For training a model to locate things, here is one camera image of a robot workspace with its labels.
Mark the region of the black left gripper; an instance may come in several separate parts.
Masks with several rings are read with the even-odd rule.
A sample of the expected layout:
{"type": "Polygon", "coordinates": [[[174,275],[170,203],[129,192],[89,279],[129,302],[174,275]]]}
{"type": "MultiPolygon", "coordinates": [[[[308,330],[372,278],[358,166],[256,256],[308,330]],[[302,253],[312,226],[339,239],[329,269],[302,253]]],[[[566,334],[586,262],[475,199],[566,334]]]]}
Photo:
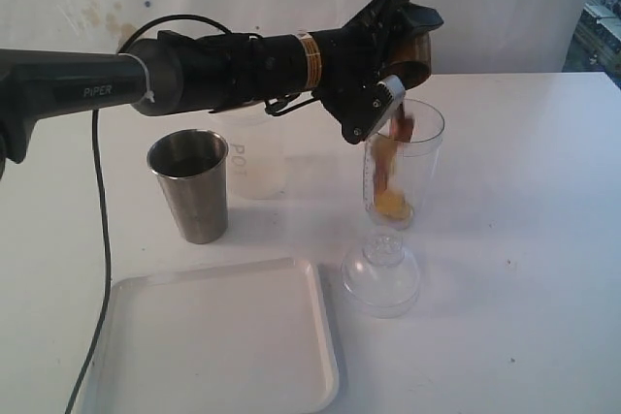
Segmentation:
{"type": "Polygon", "coordinates": [[[314,31],[322,72],[312,96],[331,115],[347,115],[363,87],[377,80],[399,40],[428,34],[443,25],[434,8],[409,0],[372,0],[342,27],[314,31]]]}

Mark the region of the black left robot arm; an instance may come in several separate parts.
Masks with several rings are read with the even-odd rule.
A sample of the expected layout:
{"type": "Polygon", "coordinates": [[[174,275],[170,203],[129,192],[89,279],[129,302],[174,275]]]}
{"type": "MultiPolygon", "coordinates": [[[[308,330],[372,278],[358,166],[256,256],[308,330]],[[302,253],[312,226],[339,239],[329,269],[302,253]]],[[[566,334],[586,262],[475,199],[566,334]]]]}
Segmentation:
{"type": "Polygon", "coordinates": [[[430,35],[443,24],[410,0],[372,0],[344,26],[265,37],[218,26],[197,39],[136,31],[114,54],[3,49],[1,159],[20,163],[35,124],[131,105],[146,116],[261,105],[270,116],[320,103],[361,143],[431,75],[430,35]]]}

